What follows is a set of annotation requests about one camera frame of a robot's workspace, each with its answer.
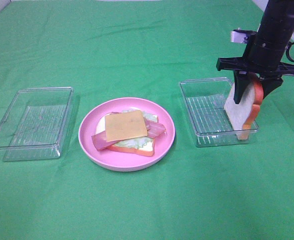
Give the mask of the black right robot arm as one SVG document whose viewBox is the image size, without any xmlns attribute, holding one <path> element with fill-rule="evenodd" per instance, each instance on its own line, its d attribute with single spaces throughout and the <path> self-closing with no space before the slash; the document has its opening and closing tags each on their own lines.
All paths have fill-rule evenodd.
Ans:
<svg viewBox="0 0 294 240">
<path fill-rule="evenodd" d="M 234 29 L 231 32 L 232 42 L 246 45 L 244 53 L 241 57 L 218 58 L 216 68 L 233 71 L 236 104 L 250 84 L 250 73 L 259 75 L 264 96 L 282 85 L 284 75 L 294 76 L 294 60 L 281 61 L 284 55 L 290 55 L 293 34 L 294 0 L 268 1 L 257 31 Z"/>
</svg>

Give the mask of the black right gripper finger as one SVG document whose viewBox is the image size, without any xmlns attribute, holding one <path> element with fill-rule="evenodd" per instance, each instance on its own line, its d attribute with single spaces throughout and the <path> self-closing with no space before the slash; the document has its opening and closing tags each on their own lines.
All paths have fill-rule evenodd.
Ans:
<svg viewBox="0 0 294 240">
<path fill-rule="evenodd" d="M 245 71 L 234 71 L 234 97 L 233 100 L 235 104 L 239 104 L 245 90 L 248 85 L 251 83 L 251 74 L 250 72 Z"/>
<path fill-rule="evenodd" d="M 281 76 L 260 76 L 259 81 L 263 89 L 263 99 L 283 84 Z"/>
</svg>

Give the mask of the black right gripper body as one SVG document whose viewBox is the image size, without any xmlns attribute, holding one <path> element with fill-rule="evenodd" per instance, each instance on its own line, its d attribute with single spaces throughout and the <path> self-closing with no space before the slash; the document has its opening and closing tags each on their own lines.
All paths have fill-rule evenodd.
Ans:
<svg viewBox="0 0 294 240">
<path fill-rule="evenodd" d="M 282 56 L 286 51 L 286 49 L 277 51 L 263 47 L 247 47 L 241 57 L 218 58 L 216 68 L 218 71 L 252 72 L 265 79 L 294 77 L 294 64 L 282 62 Z"/>
</svg>

